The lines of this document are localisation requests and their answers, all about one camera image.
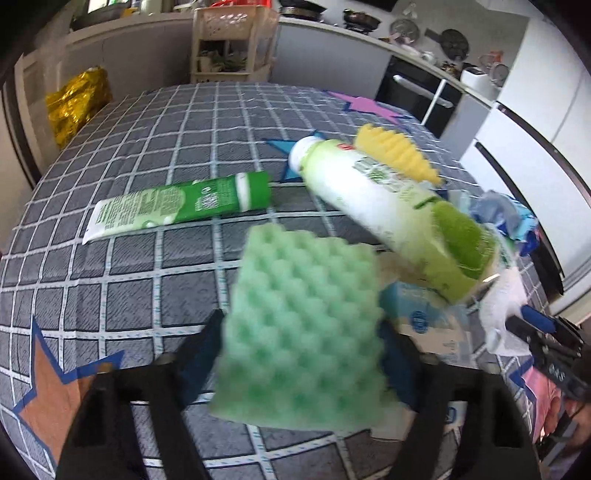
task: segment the orange star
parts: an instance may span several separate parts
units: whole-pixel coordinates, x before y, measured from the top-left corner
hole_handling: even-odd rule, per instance
[[[27,424],[57,464],[70,425],[96,373],[104,364],[118,368],[123,351],[64,374],[35,322],[31,327],[31,336],[32,389],[13,411]]]

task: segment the table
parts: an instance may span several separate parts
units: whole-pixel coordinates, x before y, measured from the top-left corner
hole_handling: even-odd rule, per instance
[[[395,128],[413,138],[450,188],[481,194],[416,119],[394,111],[401,115]],[[368,122],[392,128],[390,121],[312,88],[208,83],[114,102],[79,132],[37,185],[0,264],[0,417],[41,479],[54,476],[60,435],[100,359],[121,368],[147,364],[200,331],[213,308],[229,306],[228,288],[249,227],[271,221],[352,243],[379,243],[302,183],[280,183],[286,155],[265,142],[299,140],[314,130],[352,142]],[[266,170],[273,180],[267,210],[81,244],[101,199],[254,170]],[[519,266],[530,302],[545,307],[531,261]],[[524,359],[485,351],[477,310],[475,303],[475,359],[498,362],[508,375]],[[214,386],[210,379],[186,421],[216,480],[380,478],[399,447],[373,441],[368,431],[336,435],[221,421],[207,413]],[[530,402],[510,388],[531,429]],[[164,478],[147,406],[133,409],[150,478]],[[446,434],[436,477],[447,475],[458,438],[458,431]]]

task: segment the yellow sponge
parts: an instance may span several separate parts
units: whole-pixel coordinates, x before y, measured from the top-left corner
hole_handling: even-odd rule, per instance
[[[441,184],[437,170],[403,134],[365,124],[357,132],[355,148],[415,181]]]

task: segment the pink object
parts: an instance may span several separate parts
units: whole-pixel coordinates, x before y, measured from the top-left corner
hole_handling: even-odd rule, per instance
[[[349,105],[345,107],[345,110],[355,110],[356,112],[362,113],[374,113],[386,120],[397,124],[396,118],[400,115],[399,113],[393,112],[392,110],[378,105],[374,100],[365,97],[351,97],[344,93],[328,92],[334,97],[340,98],[345,102],[349,102]]]
[[[530,368],[521,375],[525,384],[535,395],[535,425],[533,439],[540,438],[540,432],[544,426],[546,415],[550,411],[550,403],[554,397],[560,397],[560,390],[556,388],[548,378],[538,372],[535,368]]]

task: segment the oven handle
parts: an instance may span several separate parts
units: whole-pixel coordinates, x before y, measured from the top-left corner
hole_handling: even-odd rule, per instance
[[[392,79],[400,86],[410,90],[411,92],[416,93],[417,95],[425,97],[429,100],[433,100],[433,98],[435,97],[435,95],[429,92],[429,90],[417,85],[416,83],[411,82],[410,80],[407,80],[402,75],[394,75]],[[451,108],[453,106],[453,103],[443,98],[437,98],[436,103],[445,108]]]

